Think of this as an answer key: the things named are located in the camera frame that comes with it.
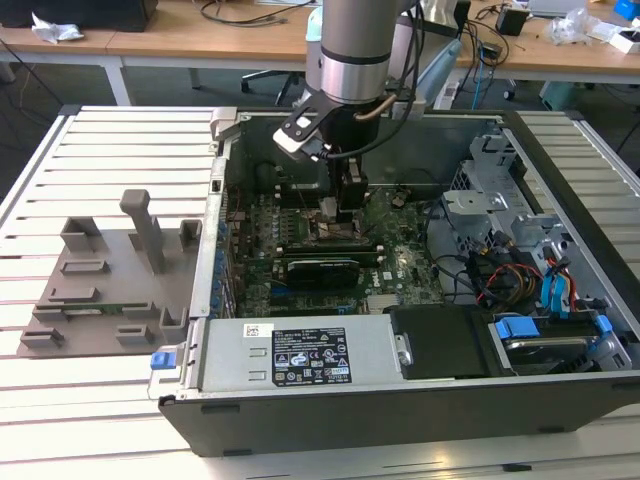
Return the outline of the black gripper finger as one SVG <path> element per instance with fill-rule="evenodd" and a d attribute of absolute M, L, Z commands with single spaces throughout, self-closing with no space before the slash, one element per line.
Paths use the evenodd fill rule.
<path fill-rule="evenodd" d="M 344 159 L 329 159 L 328 170 L 330 176 L 331 189 L 333 194 L 339 198 L 343 188 L 343 172 L 345 168 Z"/>
<path fill-rule="evenodd" d="M 363 205 L 368 178 L 362 170 L 362 158 L 352 157 L 343 164 L 340 179 L 340 221 L 351 221 Z"/>

